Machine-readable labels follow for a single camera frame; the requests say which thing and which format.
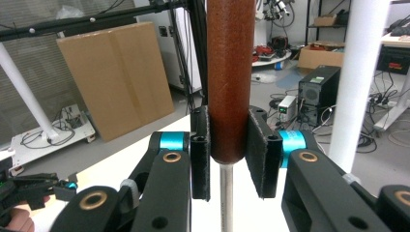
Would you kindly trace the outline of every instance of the electronic device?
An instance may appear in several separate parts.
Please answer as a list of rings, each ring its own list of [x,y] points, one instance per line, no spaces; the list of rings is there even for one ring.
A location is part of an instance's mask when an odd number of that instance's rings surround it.
[[[147,152],[118,191],[84,189],[50,231],[191,232],[192,200],[211,199],[207,116],[207,106],[201,106],[190,116],[191,132],[153,132]],[[263,109],[249,108],[245,158],[262,198],[276,196],[278,170],[286,161],[281,208],[289,231],[410,230],[409,187],[382,187],[376,198],[320,151],[313,134],[272,131],[266,117]]]
[[[279,120],[288,122],[296,116],[296,97],[286,96],[278,105]]]
[[[314,127],[320,126],[322,119],[325,121],[330,116],[329,110],[323,112],[326,108],[327,107],[321,108],[315,105],[304,104],[299,112],[299,120],[301,123],[307,123]]]
[[[299,81],[299,116],[303,123],[317,127],[321,114],[336,104],[340,67],[318,66]]]
[[[382,46],[377,70],[407,74],[410,67],[410,48]]]

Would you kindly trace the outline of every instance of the white pole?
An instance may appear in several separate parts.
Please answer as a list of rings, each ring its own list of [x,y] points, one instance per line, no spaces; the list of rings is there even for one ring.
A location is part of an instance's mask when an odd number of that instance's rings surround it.
[[[54,139],[58,137],[58,133],[52,128],[52,125],[45,116],[42,107],[34,97],[33,92],[31,92],[12,57],[10,57],[9,52],[7,52],[6,48],[3,46],[3,43],[0,43],[0,66],[15,86],[24,102],[27,104],[40,127],[47,135],[47,138]]]
[[[350,173],[390,1],[352,1],[329,157]]]

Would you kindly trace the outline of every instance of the white floor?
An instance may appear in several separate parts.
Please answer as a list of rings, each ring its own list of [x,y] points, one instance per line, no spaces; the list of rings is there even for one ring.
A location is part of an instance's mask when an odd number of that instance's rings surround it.
[[[301,72],[296,67],[296,62],[289,62],[284,70],[273,71],[270,68],[254,68],[255,73],[264,73],[274,75],[273,83],[251,83],[250,104],[269,110],[269,101],[271,94],[284,94],[286,90],[297,88],[297,84],[305,72]],[[395,86],[398,90],[404,79],[404,75],[393,74]],[[25,165],[25,172],[22,175],[35,174],[41,172],[56,172],[60,178],[66,178],[74,172],[80,172],[90,165],[103,160],[112,154],[126,148],[135,141],[157,131],[164,126],[185,116],[186,102],[184,96],[173,93],[175,112],[159,119],[158,121],[142,127],[138,130],[123,135],[109,142],[103,142],[100,137],[87,144],[78,142],[69,147],[63,148],[44,158],[37,159]],[[200,105],[200,99],[197,98],[197,105]],[[383,111],[375,115],[375,119],[383,116]],[[381,187],[385,185],[401,184],[410,186],[410,149],[408,147],[398,146],[391,142],[388,137],[394,131],[409,130],[410,112],[407,110],[388,130],[380,133],[376,138],[378,148],[375,152],[369,154],[357,154],[353,166],[353,174],[362,180],[363,186],[372,194],[378,195]],[[410,145],[409,132],[398,133],[396,136],[407,141]],[[331,137],[316,137],[322,142],[322,146],[327,152]],[[363,148],[362,151],[371,150],[372,147]]]

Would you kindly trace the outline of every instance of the white wall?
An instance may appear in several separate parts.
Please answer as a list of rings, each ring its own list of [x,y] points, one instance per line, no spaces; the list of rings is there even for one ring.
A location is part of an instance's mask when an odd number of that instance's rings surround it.
[[[339,1],[323,0],[322,1],[322,14],[328,13],[332,8],[334,8]],[[318,5],[319,0],[312,0],[310,7],[310,24],[313,23],[314,19],[318,16]],[[296,0],[292,4],[295,12],[295,21],[289,27],[286,27],[286,32],[289,37],[290,44],[301,44],[305,41],[305,32],[306,32],[306,23],[307,23],[307,9],[308,1]],[[339,7],[334,10],[334,13],[338,13],[341,9],[349,9],[349,0],[345,0]],[[410,14],[410,4],[394,4],[389,8],[389,17],[386,22],[386,27],[389,27],[390,24],[395,22],[398,19],[405,18]],[[285,18],[284,24],[290,22],[291,16]],[[269,38],[271,32],[271,23],[267,23],[267,37]],[[336,41],[342,42],[344,40],[345,28],[321,28],[319,40],[322,41]],[[285,36],[283,29],[281,27],[273,26],[272,37],[276,36]],[[316,39],[316,29],[309,29],[308,41],[312,42]]]
[[[390,24],[397,20],[404,19],[408,15],[410,15],[410,3],[390,5],[386,28],[388,28]]]

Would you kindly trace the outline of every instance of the brown cylindrical object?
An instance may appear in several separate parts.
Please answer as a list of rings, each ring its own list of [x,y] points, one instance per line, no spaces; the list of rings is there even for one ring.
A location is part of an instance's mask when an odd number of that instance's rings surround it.
[[[255,1],[208,0],[211,155],[222,164],[245,155]]]

